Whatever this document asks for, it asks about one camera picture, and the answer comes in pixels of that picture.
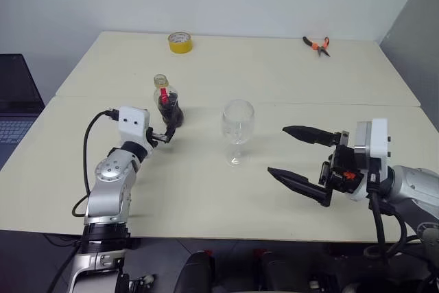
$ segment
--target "pliers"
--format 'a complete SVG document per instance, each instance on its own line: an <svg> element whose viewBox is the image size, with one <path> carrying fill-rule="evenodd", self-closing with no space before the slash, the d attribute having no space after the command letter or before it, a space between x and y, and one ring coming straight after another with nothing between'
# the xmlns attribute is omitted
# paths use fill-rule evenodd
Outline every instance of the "pliers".
<svg viewBox="0 0 439 293"><path fill-rule="evenodd" d="M326 56L330 56L327 52L327 47L329 45L329 38L324 37L323 46L319 46L317 43L313 43L310 41L307 37L303 37L303 42L310 46L313 50L318 52L318 55L320 56L321 53L324 53Z"/></svg>

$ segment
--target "table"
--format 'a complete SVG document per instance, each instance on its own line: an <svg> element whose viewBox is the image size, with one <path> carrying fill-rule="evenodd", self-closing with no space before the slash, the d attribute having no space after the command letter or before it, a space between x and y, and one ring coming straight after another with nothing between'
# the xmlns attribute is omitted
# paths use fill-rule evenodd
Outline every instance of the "table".
<svg viewBox="0 0 439 293"><path fill-rule="evenodd" d="M167 35L102 32L56 95L151 97L163 73L183 106L252 103L419 106L376 42L331 40L330 58L301 39L194 36L174 54Z"/></svg>
<svg viewBox="0 0 439 293"><path fill-rule="evenodd" d="M164 124L150 97L54 97L0 171L0 229L80 234L70 214L84 195L82 139L91 118L109 107L151 109L156 131ZM283 126L315 126L355 133L357 121L387 117L394 165L439 170L439 134L417 107L255 103L251 155L243 168L224 160L221 107L183 106L185 123L169 145L143 162L132 190L129 228L137 237L202 237L307 241L376 240L367 200L334 193L331 207L295 194L275 181L267 166L298 172L316 183L332 148L301 143ZM88 173L113 146L117 123L100 119L89 139ZM386 238L399 227L383 217Z"/></svg>

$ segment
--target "tape roll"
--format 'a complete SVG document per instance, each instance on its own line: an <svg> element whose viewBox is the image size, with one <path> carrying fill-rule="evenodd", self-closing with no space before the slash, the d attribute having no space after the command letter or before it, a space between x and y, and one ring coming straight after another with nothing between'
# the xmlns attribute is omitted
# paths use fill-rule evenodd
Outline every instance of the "tape roll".
<svg viewBox="0 0 439 293"><path fill-rule="evenodd" d="M186 32L174 32L167 37L167 40L174 53L184 54L192 49L192 37Z"/></svg>

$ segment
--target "plastic bottle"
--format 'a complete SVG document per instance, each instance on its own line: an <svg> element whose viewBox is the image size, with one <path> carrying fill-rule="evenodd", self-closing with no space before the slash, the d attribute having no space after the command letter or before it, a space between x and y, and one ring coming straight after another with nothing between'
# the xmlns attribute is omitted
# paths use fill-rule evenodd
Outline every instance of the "plastic bottle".
<svg viewBox="0 0 439 293"><path fill-rule="evenodd" d="M166 126L180 127L183 124L184 117L183 112L178 106L177 90L169 85L165 75L156 75L154 77L154 84L156 85L154 101L162 114Z"/></svg>

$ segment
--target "laptop screen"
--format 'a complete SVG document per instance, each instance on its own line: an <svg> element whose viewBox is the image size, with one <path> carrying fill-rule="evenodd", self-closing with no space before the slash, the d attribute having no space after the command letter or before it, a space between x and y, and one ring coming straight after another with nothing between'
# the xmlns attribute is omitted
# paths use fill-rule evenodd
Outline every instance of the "laptop screen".
<svg viewBox="0 0 439 293"><path fill-rule="evenodd" d="M21 54L0 54L0 114L39 114L44 103Z"/></svg>

